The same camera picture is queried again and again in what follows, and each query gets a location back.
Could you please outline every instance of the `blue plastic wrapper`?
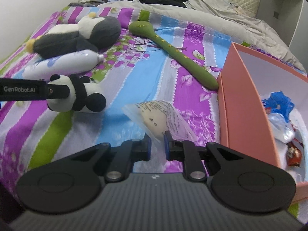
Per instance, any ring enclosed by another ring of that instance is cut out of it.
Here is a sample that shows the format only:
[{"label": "blue plastic wrapper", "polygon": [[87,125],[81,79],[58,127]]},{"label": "blue plastic wrapper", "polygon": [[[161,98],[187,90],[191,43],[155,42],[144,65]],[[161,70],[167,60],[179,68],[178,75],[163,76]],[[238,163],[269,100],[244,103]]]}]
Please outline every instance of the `blue plastic wrapper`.
[{"label": "blue plastic wrapper", "polygon": [[271,113],[282,114],[287,123],[290,121],[289,114],[294,108],[294,103],[282,91],[271,93],[270,97],[262,102],[264,108],[271,108]]}]

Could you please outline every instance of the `panda plush toy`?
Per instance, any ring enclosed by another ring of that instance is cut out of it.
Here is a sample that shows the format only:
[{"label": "panda plush toy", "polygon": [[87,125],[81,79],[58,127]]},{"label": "panda plush toy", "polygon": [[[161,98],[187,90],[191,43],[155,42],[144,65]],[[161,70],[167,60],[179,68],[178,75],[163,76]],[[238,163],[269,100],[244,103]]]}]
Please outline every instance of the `panda plush toy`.
[{"label": "panda plush toy", "polygon": [[45,35],[30,39],[26,50],[38,53],[43,59],[86,49],[98,52],[115,44],[121,30],[117,18],[97,17],[95,12],[91,12],[77,24],[57,24]]},{"label": "panda plush toy", "polygon": [[67,85],[70,89],[70,95],[65,99],[47,99],[48,108],[52,111],[97,113],[106,107],[101,87],[88,76],[79,78],[75,74],[69,77],[55,74],[48,84]]}]

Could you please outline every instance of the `colorful striped bed sheet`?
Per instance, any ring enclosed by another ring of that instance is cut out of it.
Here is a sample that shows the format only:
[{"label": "colorful striped bed sheet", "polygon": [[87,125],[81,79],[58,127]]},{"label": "colorful striped bed sheet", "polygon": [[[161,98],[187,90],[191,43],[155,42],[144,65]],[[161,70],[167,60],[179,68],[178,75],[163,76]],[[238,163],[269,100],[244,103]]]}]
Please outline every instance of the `colorful striped bed sheet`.
[{"label": "colorful striped bed sheet", "polygon": [[[197,135],[196,144],[219,142],[217,93],[202,87],[154,43],[132,36],[127,30],[131,22],[149,21],[158,35],[215,76],[224,65],[231,42],[262,52],[211,28],[134,8],[66,7],[52,14],[30,38],[59,23],[77,23],[90,12],[116,17],[122,25],[119,40],[101,51],[105,61],[86,74],[103,88],[107,107],[98,114],[57,113],[50,111],[45,101],[6,102],[0,109],[0,181],[15,198],[16,182],[27,170],[101,142],[119,146],[125,140],[142,139],[144,132],[121,110],[126,104],[171,102]],[[0,64],[0,75],[14,78],[35,58],[23,44]],[[152,148],[150,162],[134,166],[134,172],[181,171],[182,164],[166,161],[159,147]]]}]

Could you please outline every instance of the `green massage hammer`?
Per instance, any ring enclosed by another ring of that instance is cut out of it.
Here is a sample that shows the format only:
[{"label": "green massage hammer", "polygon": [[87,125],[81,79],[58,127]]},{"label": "green massage hammer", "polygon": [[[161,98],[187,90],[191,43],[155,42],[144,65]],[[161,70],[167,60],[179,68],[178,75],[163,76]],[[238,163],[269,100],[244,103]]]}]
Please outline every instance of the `green massage hammer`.
[{"label": "green massage hammer", "polygon": [[188,70],[195,79],[209,90],[218,90],[218,82],[205,68],[196,64],[192,59],[184,55],[170,43],[158,36],[151,23],[147,21],[135,21],[128,26],[128,30],[136,36],[146,37],[165,50],[172,58]]}]

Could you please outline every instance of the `ribbed gray surface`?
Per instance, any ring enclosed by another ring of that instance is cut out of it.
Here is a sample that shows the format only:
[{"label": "ribbed gray surface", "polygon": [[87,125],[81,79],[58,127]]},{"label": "ribbed gray surface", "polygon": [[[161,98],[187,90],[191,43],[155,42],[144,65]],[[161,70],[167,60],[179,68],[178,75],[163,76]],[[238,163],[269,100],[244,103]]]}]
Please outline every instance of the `ribbed gray surface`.
[{"label": "ribbed gray surface", "polygon": [[158,175],[131,174],[108,184],[82,210],[62,216],[26,212],[10,226],[15,231],[297,231],[302,226],[285,211],[263,217],[232,212],[204,184],[182,174]]}]

